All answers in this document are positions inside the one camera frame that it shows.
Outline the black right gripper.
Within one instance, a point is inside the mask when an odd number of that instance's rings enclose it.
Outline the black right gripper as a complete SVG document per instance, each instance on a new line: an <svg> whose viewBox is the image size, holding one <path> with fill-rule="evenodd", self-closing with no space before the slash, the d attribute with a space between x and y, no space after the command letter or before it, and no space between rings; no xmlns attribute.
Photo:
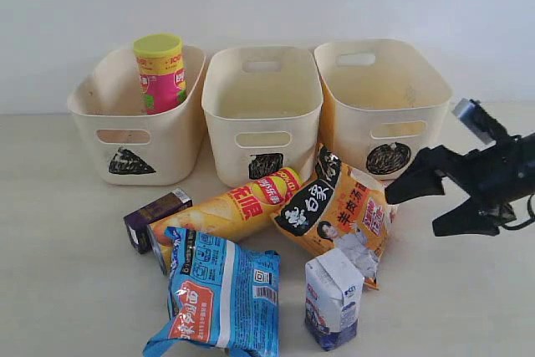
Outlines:
<svg viewBox="0 0 535 357"><path fill-rule="evenodd" d="M519 179L520 150L521 144L516 149L491 146L460 155L443 145L423 148L410 166L386 187L386 201L401 204L423 196L443 196L442 179L446 175L469 198L432 222L435 236L494 237L499 234L497 223L516 219L511 202Z"/></svg>

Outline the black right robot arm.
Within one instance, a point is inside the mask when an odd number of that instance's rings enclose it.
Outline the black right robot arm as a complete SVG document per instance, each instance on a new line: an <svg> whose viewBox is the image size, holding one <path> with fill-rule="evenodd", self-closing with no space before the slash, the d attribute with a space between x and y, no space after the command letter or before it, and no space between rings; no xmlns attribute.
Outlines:
<svg viewBox="0 0 535 357"><path fill-rule="evenodd" d="M433 221L437 237L494 237L502 228L516 231L534 223L534 212L529 207L528 220L510 224L517 219L511 203L534 195L534 135L499 135L494 145L465 155L443 145L426 147L386 187L386 201L401 204L423 196L443 195L444 178L452 180L469 198Z"/></svg>

